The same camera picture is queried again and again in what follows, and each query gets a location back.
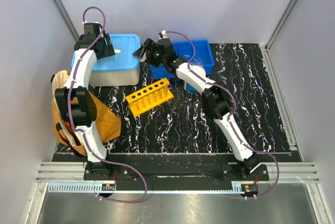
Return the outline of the light blue plastic lid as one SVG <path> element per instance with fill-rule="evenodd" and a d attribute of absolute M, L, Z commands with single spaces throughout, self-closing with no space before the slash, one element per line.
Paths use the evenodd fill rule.
<path fill-rule="evenodd" d="M 140 38 L 136 34 L 110 34 L 114 50 L 120 50 L 114 56 L 97 59 L 92 72 L 129 71 L 138 67 L 139 59 L 132 54 L 140 48 Z"/>

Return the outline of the white plastic bin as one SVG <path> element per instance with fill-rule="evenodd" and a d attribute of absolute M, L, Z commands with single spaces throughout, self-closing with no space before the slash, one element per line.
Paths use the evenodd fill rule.
<path fill-rule="evenodd" d="M 90 86 L 134 86 L 139 83 L 140 66 L 124 71 L 92 72 Z"/>

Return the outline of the yellow test tube rack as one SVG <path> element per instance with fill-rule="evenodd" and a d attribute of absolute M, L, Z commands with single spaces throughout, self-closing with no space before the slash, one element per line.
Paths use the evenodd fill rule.
<path fill-rule="evenodd" d="M 162 103 L 173 99 L 174 95 L 169 89 L 169 80 L 163 78 L 128 96 L 126 101 L 134 117 L 137 117 Z"/>

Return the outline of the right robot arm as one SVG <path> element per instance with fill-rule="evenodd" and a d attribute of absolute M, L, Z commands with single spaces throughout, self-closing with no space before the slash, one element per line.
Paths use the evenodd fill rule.
<path fill-rule="evenodd" d="M 237 109 L 236 101 L 225 87 L 194 70 L 197 65 L 192 61 L 196 57 L 196 48 L 192 42 L 190 44 L 193 54 L 189 60 L 176 53 L 168 37 L 157 42 L 148 38 L 132 55 L 154 67 L 163 65 L 167 72 L 188 83 L 201 94 L 205 115 L 221 129 L 232 147 L 239 176 L 250 180 L 256 175 L 261 161 L 257 158 L 257 151 L 247 143 L 236 124 L 233 116 Z"/>

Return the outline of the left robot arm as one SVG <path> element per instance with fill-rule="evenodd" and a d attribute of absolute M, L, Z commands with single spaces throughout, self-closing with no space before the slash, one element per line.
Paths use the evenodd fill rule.
<path fill-rule="evenodd" d="M 88 87 L 92 69 L 98 59 L 114 55 L 110 37 L 99 23 L 84 23 L 84 33 L 74 45 L 74 63 L 63 88 L 54 92 L 61 119 L 78 134 L 87 154 L 85 172 L 103 180 L 112 177 L 114 168 L 106 162 L 107 151 L 99 136 L 97 105 Z"/>

